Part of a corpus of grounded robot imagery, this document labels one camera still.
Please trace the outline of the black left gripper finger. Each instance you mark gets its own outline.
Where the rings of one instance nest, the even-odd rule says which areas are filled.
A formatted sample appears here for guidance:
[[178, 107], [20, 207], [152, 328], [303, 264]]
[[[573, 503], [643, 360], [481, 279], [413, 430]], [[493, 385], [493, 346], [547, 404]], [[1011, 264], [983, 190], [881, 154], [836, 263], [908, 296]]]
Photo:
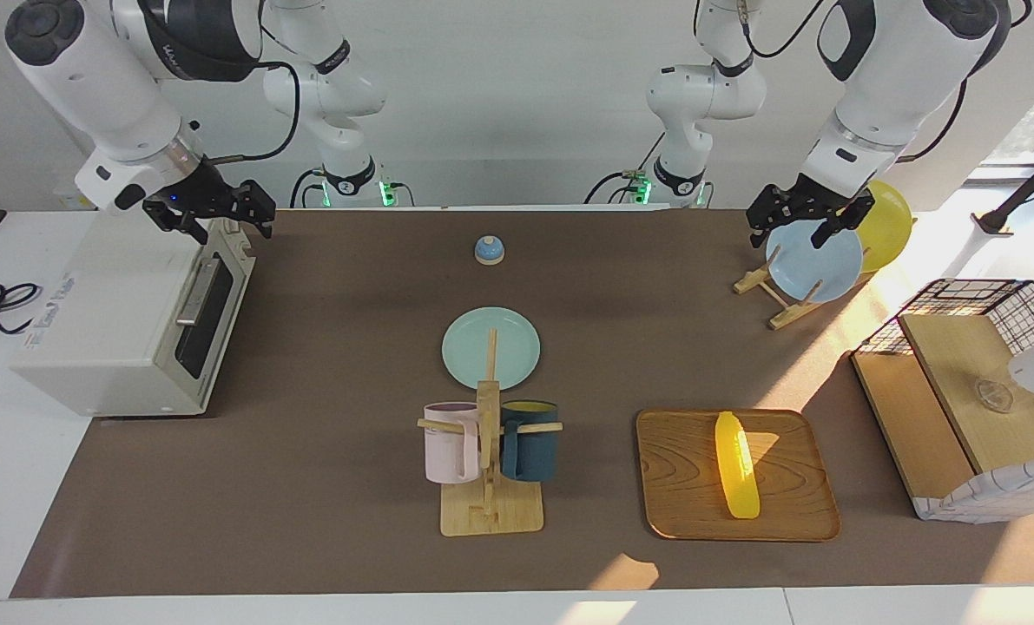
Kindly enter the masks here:
[[830, 211], [812, 234], [812, 246], [821, 249], [840, 231], [857, 229], [873, 209], [874, 202], [873, 194], [858, 194], [845, 208]]
[[752, 248], [760, 248], [782, 225], [782, 190], [776, 185], [764, 186], [747, 209], [747, 219], [752, 230], [750, 244]]

